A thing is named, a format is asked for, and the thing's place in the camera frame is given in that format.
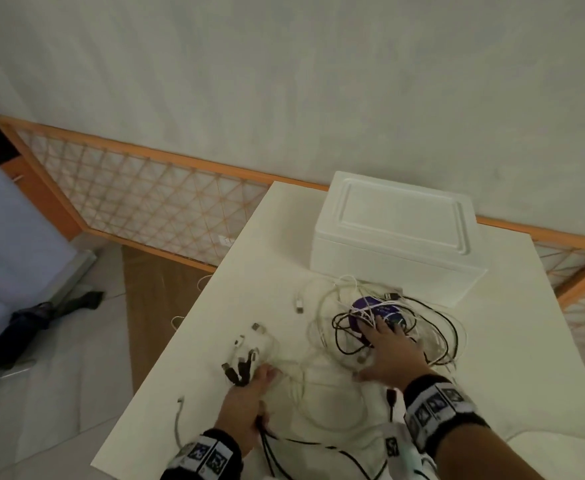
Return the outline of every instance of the electrical outlet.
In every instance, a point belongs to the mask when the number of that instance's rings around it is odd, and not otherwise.
[[[217,238],[219,238],[219,243],[222,246],[226,246],[227,248],[230,248],[235,242],[235,239],[233,237],[227,237],[221,234],[218,234]]]

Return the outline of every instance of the hand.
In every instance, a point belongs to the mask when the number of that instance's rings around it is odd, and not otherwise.
[[[266,405],[261,397],[278,372],[272,365],[263,363],[257,367],[250,384],[245,387],[233,386],[224,398],[215,428],[233,437],[240,446],[242,458],[257,445],[257,416],[263,417],[264,426],[268,423]]]
[[[432,374],[423,350],[404,334],[399,325],[395,326],[393,333],[381,317],[375,317],[375,323],[377,330],[362,320],[358,323],[361,332],[374,346],[374,363],[362,369],[355,380],[378,381],[403,392],[414,379]]]

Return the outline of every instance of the left hand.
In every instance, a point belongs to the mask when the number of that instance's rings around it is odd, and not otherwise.
[[[245,387],[233,386],[224,398],[215,428],[233,437],[240,446],[242,458],[257,445],[257,416],[263,417],[264,426],[268,424],[268,412],[261,397],[278,372],[272,365],[263,363],[257,367],[250,384]]]

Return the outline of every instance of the styrofoam box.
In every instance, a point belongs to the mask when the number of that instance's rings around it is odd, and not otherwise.
[[[468,197],[338,171],[315,226],[310,269],[451,308],[488,259]]]

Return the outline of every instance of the box lid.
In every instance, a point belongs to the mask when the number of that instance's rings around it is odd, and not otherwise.
[[[465,195],[337,171],[315,236],[464,272],[488,269]]]

